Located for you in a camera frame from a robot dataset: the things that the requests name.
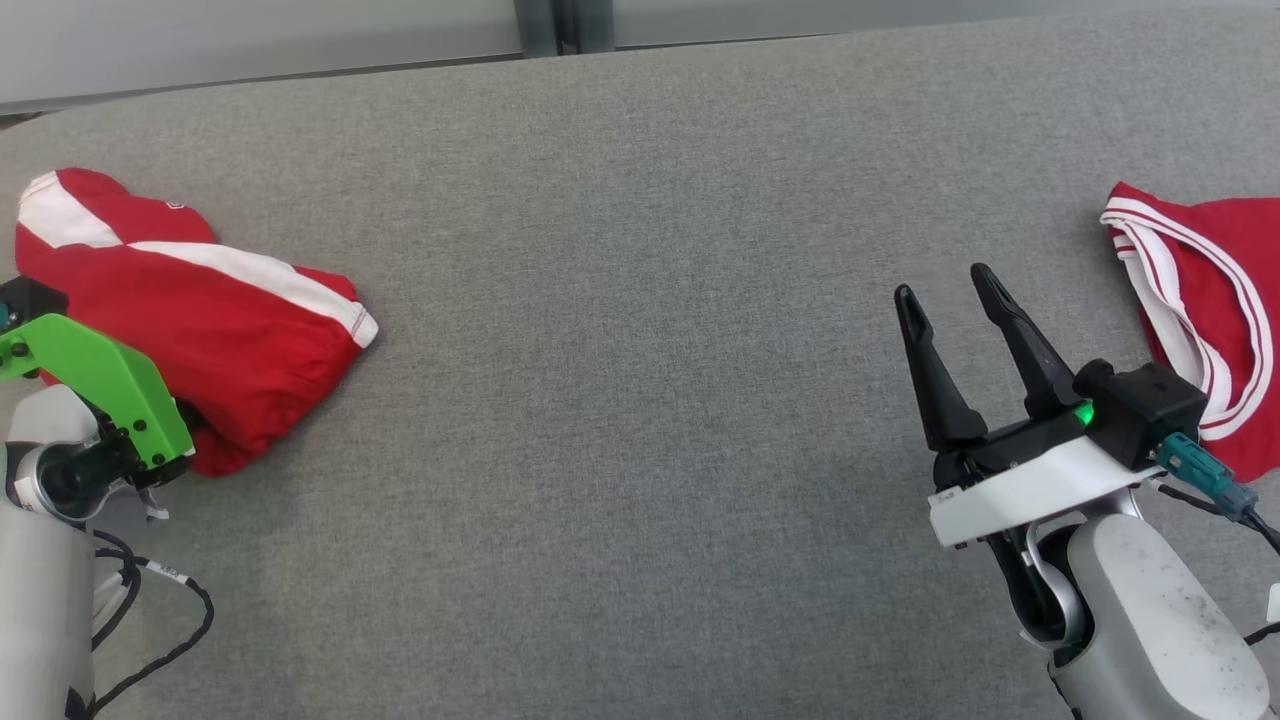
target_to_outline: red cloth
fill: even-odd
[[[1120,183],[1103,224],[1129,272],[1152,351],[1210,397],[1199,441],[1252,482],[1280,466],[1280,199],[1178,205]]]
[[[378,324],[351,282],[216,243],[198,213],[67,168],[18,202],[18,270],[156,364],[207,421],[193,470],[234,473],[328,396]]]

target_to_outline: robotic arm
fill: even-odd
[[[991,548],[1023,637],[1048,655],[1074,717],[1276,717],[1257,657],[1130,495],[1165,468],[1219,468],[1225,475],[1208,478],[1215,500],[1247,503],[1252,493],[1188,439],[1204,395],[1153,363],[1115,374],[1093,361],[1073,374],[989,268],[970,274],[1027,387],[1028,419],[988,432],[934,350],[911,288],[899,287],[911,382],[937,454],[929,519],[938,542]],[[1071,512],[1083,523],[1041,533]]]
[[[0,452],[4,719],[91,717],[100,707],[91,637],[104,551],[91,521],[116,492],[148,500],[195,452],[155,365],[65,309],[64,296],[27,278],[0,286],[0,379],[45,370],[64,383],[18,405]]]

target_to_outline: cable label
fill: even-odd
[[[183,584],[183,585],[187,584],[187,575],[183,575],[182,573],[174,570],[173,568],[166,568],[166,566],[156,562],[155,560],[147,560],[147,570],[151,570],[152,573],[156,573],[157,575],[164,575],[164,577],[166,577],[166,578],[177,582],[178,584]]]

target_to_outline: folded shirt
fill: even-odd
[[[378,334],[347,278],[218,245],[191,208],[93,170],[28,184],[14,254],[70,318],[151,357],[198,413],[192,469],[207,477],[266,452]]]
[[[1142,302],[1157,360],[1208,396],[1199,442],[1252,482],[1280,466],[1280,199],[1166,202],[1120,183],[1102,223]]]

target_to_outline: green led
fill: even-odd
[[[1078,405],[1073,413],[1075,413],[1075,416],[1080,419],[1082,425],[1089,427],[1089,423],[1093,421],[1093,401],[1085,400],[1083,404]]]

